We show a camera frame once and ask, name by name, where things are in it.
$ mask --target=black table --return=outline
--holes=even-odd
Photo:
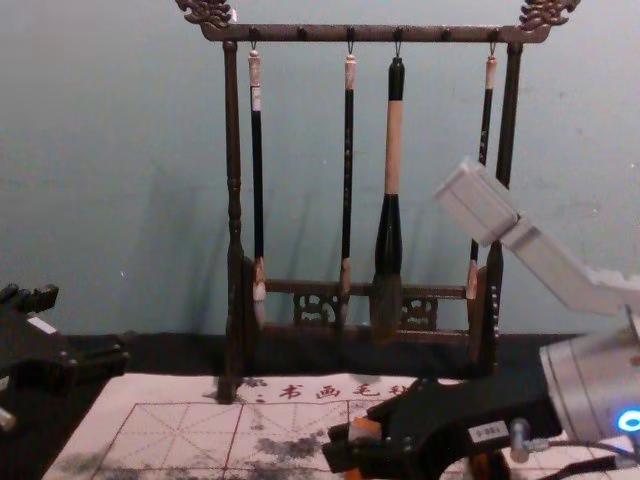
[[[69,337],[80,348],[91,348],[112,337]],[[542,345],[567,336],[502,336],[498,347],[501,369],[526,369],[537,361]],[[278,340],[260,345],[254,376],[328,375],[350,372],[370,375],[402,375],[461,378],[468,372],[464,347],[415,345],[374,348],[349,344],[342,358],[331,355],[328,342]],[[132,360],[128,371],[163,375],[217,375],[224,359],[224,338],[182,334],[141,335],[129,344]],[[84,385],[66,398],[38,392],[13,393],[2,406],[18,417],[9,435],[0,434],[0,479],[39,480],[87,414],[104,383]]]

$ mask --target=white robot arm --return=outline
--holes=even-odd
[[[570,439],[640,434],[640,276],[581,264],[516,208],[479,163],[463,162],[435,198],[480,244],[498,240],[572,310],[614,315],[628,328],[541,349],[550,396]]]

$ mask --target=rack top bar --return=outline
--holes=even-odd
[[[392,25],[287,25],[232,24],[217,28],[200,24],[209,41],[236,42],[395,42],[403,43],[542,43],[551,27],[527,32],[515,26],[392,26]]]
[[[231,23],[227,0],[175,0],[185,19],[200,25],[207,40],[262,42],[403,42],[542,43],[552,27],[569,19],[581,0],[523,0],[520,25],[394,26],[394,25],[249,25]]]

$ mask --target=blue led light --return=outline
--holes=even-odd
[[[623,432],[640,432],[640,410],[627,410],[618,419],[618,428]]]

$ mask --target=cable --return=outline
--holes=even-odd
[[[621,457],[634,460],[636,463],[640,463],[640,455],[636,455],[633,452],[625,450],[624,448],[616,447],[614,445],[608,445],[600,442],[589,442],[586,440],[551,440],[549,441],[549,447],[586,447],[595,448],[598,450],[606,450],[608,452],[615,453]]]
[[[616,456],[609,455],[602,458],[594,458],[583,462],[571,463],[556,473],[542,477],[539,480],[562,480],[572,477],[573,475],[581,475],[584,473],[606,472],[617,470]]]

